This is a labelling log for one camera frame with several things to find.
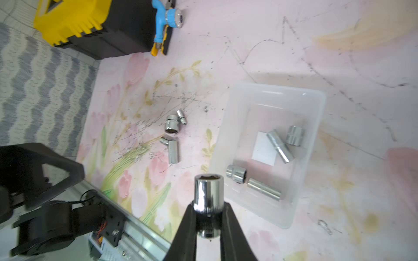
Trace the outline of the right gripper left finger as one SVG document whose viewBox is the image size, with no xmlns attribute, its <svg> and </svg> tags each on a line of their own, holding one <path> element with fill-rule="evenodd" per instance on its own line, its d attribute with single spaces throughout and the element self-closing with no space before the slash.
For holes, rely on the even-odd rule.
<svg viewBox="0 0 418 261">
<path fill-rule="evenodd" d="M 189 204 L 164 261 L 194 261 L 197 250 L 197 213 Z"/>
</svg>

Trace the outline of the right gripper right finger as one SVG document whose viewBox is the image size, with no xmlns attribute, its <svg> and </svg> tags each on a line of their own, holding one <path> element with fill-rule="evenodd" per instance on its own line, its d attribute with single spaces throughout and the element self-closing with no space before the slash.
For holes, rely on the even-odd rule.
<svg viewBox="0 0 418 261">
<path fill-rule="evenodd" d="M 225 202 L 221 224 L 221 260 L 257 261 L 231 204 Z"/>
</svg>

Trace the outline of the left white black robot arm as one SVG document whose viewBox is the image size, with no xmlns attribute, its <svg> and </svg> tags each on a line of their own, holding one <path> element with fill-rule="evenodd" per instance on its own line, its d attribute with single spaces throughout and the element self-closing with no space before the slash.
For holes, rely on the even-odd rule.
<svg viewBox="0 0 418 261">
<path fill-rule="evenodd" d="M 61 250 L 100 228 L 103 206 L 55 200 L 84 177 L 82 164 L 41 143 L 1 147 L 1 222 L 8 221 L 18 207 L 27 210 L 13 223 L 19 234 L 17 246 L 10 250 L 12 257 Z"/>
</svg>

